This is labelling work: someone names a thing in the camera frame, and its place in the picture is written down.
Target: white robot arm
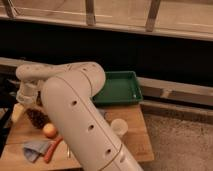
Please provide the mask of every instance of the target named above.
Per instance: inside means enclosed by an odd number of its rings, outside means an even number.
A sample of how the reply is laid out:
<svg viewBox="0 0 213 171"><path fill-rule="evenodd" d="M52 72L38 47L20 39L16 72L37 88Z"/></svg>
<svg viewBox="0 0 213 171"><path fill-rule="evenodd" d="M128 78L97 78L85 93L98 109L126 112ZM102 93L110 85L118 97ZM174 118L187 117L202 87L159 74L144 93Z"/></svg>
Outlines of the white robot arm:
<svg viewBox="0 0 213 171"><path fill-rule="evenodd" d="M30 93L36 88L27 84L50 77L41 91L43 106L85 171L142 171L91 101L105 83L99 64L25 65L16 74L23 82L17 96L20 103L30 103L36 95Z"/></svg>

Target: black wall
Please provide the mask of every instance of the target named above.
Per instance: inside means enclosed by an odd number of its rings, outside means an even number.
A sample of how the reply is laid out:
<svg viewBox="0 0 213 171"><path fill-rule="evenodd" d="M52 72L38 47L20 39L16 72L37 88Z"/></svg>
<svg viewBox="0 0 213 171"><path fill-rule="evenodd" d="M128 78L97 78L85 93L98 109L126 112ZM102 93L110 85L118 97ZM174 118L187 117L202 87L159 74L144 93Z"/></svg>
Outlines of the black wall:
<svg viewBox="0 0 213 171"><path fill-rule="evenodd" d="M105 70L213 86L213 42L0 21L0 56L53 64L94 60Z"/></svg>

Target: cup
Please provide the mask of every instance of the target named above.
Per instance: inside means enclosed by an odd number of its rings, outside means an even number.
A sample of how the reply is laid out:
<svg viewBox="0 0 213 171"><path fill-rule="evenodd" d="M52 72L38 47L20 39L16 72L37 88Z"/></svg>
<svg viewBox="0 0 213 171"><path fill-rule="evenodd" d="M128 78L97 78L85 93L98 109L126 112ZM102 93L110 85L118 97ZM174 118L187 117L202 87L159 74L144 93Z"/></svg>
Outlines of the cup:
<svg viewBox="0 0 213 171"><path fill-rule="evenodd" d="M110 125L113 132L121 139L128 131L128 124L123 119L114 119Z"/></svg>

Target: wooden table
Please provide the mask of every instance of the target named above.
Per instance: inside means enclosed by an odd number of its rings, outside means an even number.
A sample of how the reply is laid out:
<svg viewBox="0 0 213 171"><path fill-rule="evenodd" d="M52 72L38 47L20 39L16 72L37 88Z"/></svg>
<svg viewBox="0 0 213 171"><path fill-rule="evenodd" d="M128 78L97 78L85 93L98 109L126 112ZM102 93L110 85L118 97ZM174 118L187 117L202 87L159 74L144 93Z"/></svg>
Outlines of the wooden table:
<svg viewBox="0 0 213 171"><path fill-rule="evenodd" d="M154 160L140 105L107 107L105 109L108 122L116 118L122 118L128 123L129 130L122 141L135 159L138 162ZM46 138L41 133L41 130L35 129L27 116L23 115L11 128L0 158L0 170L57 170L81 167L74 155L71 155L71 158L67 157L67 145L65 142L59 144L49 164L44 163L42 157L35 164L28 162L23 155L22 143L44 139Z"/></svg>

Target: apple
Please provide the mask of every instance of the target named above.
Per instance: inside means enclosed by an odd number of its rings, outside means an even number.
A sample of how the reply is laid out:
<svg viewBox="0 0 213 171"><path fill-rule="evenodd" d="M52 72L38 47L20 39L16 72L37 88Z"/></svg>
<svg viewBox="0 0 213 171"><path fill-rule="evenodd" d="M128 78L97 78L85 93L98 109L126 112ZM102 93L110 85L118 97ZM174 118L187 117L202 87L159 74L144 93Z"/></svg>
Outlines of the apple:
<svg viewBox="0 0 213 171"><path fill-rule="evenodd" d="M45 124L42 131L47 138L54 138L58 132L52 123Z"/></svg>

